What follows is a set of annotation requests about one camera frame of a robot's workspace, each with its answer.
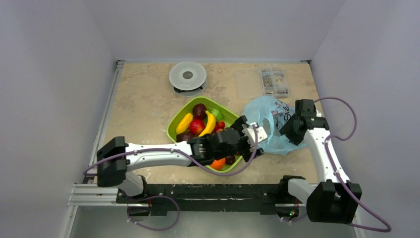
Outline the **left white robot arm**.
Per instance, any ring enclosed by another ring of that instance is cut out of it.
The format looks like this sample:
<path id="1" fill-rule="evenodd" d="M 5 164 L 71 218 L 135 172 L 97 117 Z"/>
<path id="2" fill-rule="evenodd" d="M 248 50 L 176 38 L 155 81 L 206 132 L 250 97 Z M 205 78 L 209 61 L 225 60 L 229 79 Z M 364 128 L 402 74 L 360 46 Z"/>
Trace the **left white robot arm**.
<path id="1" fill-rule="evenodd" d="M 194 137 L 188 141 L 162 145 L 127 143 L 117 136 L 97 152 L 98 187 L 117 187 L 134 202 L 146 200 L 146 181 L 135 170 L 159 166 L 197 166 L 207 169 L 217 160 L 240 155 L 244 160 L 263 154 L 258 144 L 267 140 L 263 127 L 256 122 L 247 124 L 245 116 L 222 131 Z"/>

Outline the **red fake peach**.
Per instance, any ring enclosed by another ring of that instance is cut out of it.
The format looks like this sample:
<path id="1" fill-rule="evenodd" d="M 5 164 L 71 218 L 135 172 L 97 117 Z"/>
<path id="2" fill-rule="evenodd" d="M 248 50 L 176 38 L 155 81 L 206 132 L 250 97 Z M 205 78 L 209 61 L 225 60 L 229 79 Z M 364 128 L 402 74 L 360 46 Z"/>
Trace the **red fake peach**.
<path id="1" fill-rule="evenodd" d="M 193 119 L 189 125 L 189 131 L 196 136 L 199 136 L 205 128 L 205 123 L 200 119 Z"/>

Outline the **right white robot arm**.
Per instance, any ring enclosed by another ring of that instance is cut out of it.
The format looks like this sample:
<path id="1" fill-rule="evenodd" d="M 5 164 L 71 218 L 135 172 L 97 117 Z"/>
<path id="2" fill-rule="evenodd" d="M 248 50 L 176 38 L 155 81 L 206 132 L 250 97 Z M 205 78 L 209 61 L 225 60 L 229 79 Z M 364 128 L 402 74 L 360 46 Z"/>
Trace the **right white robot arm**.
<path id="1" fill-rule="evenodd" d="M 341 168 L 331 143 L 329 125 L 317 113 L 314 100 L 296 100 L 295 113 L 279 132 L 294 145 L 306 143 L 318 178 L 318 185 L 312 186 L 304 177 L 284 176 L 278 187 L 279 198 L 285 202 L 293 198 L 301 201 L 312 222 L 350 224 L 362 189 Z"/>

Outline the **dark red yellow fake fruit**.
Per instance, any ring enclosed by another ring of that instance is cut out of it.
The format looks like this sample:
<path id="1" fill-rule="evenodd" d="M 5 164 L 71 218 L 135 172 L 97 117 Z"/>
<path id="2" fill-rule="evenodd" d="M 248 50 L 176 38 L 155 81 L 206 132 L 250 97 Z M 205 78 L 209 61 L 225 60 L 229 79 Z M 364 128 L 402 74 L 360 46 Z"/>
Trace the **dark red yellow fake fruit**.
<path id="1" fill-rule="evenodd" d="M 195 137 L 195 134 L 190 131 L 185 131 L 176 136 L 176 142 L 188 141 Z"/>

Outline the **light blue plastic bag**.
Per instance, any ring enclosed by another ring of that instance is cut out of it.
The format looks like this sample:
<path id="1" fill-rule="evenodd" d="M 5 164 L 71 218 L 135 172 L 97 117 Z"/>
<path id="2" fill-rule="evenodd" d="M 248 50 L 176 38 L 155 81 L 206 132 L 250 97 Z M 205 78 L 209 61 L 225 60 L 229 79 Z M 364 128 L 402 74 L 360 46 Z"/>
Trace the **light blue plastic bag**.
<path id="1" fill-rule="evenodd" d="M 267 133 L 267 140 L 260 142 L 259 147 L 269 154 L 287 155 L 288 153 L 306 147 L 301 142 L 295 145 L 285 135 L 280 134 L 280 129 L 293 116 L 295 109 L 286 103 L 271 97 L 260 96 L 251 100 L 242 110 L 248 122 L 256 122 Z"/>

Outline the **orange fake fruit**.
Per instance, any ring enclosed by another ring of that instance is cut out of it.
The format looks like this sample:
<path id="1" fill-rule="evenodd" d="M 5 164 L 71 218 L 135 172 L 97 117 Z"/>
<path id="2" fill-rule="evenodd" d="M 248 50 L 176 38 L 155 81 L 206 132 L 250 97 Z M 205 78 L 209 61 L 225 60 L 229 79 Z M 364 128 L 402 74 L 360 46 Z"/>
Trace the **orange fake fruit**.
<path id="1" fill-rule="evenodd" d="M 221 171 L 223 169 L 225 163 L 226 163 L 226 158 L 222 158 L 222 159 L 219 159 L 219 160 L 214 160 L 210 164 L 210 167 L 213 168 L 214 170 Z"/>

